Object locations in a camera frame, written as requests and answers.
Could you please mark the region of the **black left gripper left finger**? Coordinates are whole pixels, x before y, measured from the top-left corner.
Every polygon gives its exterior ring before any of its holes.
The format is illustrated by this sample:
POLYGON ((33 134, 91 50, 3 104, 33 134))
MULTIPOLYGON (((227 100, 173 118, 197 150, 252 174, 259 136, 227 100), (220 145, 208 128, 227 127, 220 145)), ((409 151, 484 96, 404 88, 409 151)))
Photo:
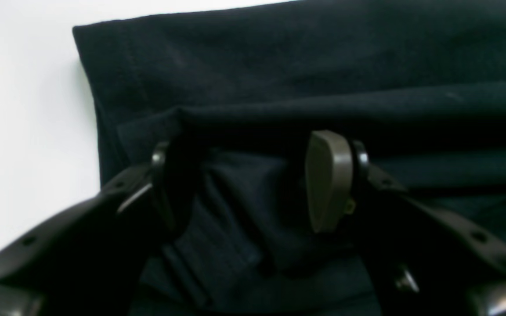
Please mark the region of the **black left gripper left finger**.
POLYGON ((126 316, 148 257, 188 227, 200 160, 189 137, 158 143, 0 250, 0 316, 126 316))

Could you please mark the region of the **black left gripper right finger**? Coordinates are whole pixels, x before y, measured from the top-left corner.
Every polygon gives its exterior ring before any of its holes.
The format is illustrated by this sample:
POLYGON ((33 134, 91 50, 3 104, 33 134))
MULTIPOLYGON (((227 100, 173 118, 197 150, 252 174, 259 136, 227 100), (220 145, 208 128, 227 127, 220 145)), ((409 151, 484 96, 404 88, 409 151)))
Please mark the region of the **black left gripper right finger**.
POLYGON ((362 142, 311 132, 305 158, 311 227, 344 232, 384 316, 506 316, 506 243, 412 196, 362 142))

